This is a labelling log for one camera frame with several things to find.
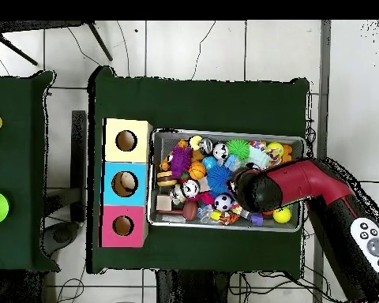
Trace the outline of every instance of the basketball toy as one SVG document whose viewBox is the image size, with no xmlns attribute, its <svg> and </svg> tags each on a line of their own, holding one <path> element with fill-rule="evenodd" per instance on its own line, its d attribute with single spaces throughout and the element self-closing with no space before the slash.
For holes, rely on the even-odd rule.
<svg viewBox="0 0 379 303">
<path fill-rule="evenodd" d="M 201 162 L 193 162 L 189 166 L 188 172 L 193 180 L 199 180 L 206 175 L 206 168 Z"/>
</svg>

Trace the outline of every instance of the dark green tablecloth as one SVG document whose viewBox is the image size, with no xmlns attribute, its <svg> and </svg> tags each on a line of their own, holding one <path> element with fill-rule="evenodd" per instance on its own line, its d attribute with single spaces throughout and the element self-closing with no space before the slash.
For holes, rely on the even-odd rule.
<svg viewBox="0 0 379 303">
<path fill-rule="evenodd" d="M 94 181 L 88 270 L 110 268 L 289 271 L 299 277 L 301 234 L 150 226 L 141 249 L 99 248 L 102 118 L 146 120 L 154 128 L 305 136 L 306 79 L 291 83 L 118 78 L 98 68 L 88 86 Z"/>
<path fill-rule="evenodd" d="M 52 72 L 0 77 L 0 193 L 10 212 L 0 223 L 0 269 L 57 270 L 40 249 L 43 218 L 45 113 Z"/>
</svg>

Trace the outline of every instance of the green spiky ball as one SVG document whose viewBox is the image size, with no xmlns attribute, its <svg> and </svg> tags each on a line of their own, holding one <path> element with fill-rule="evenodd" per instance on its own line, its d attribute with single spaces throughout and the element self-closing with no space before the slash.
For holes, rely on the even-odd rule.
<svg viewBox="0 0 379 303">
<path fill-rule="evenodd" d="M 229 153 L 231 155 L 237 155 L 240 160 L 249 158 L 250 145 L 245 140 L 235 139 L 227 142 Z"/>
</svg>

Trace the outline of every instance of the table leg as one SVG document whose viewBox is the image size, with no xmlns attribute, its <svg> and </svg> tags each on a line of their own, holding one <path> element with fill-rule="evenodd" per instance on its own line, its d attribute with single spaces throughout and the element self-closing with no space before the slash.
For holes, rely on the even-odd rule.
<svg viewBox="0 0 379 303">
<path fill-rule="evenodd" d="M 2 34 L 0 34 L 0 42 L 2 42 L 6 47 L 10 48 L 15 53 L 19 54 L 23 59 L 26 59 L 31 64 L 37 66 L 38 62 L 34 61 L 31 57 L 26 55 L 24 52 L 22 52 L 20 49 L 17 49 L 9 40 L 5 39 Z"/>
</svg>

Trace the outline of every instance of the yellow ball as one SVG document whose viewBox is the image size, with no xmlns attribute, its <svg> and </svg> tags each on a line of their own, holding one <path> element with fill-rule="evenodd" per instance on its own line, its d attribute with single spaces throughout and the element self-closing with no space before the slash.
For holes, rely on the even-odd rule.
<svg viewBox="0 0 379 303">
<path fill-rule="evenodd" d="M 272 142 L 268 145 L 267 149 L 279 149 L 280 150 L 280 157 L 283 156 L 283 146 L 280 143 Z"/>
<path fill-rule="evenodd" d="M 288 207 L 276 209 L 274 210 L 272 216 L 274 217 L 274 220 L 278 223 L 287 223 L 291 219 L 291 209 L 289 209 Z"/>
</svg>

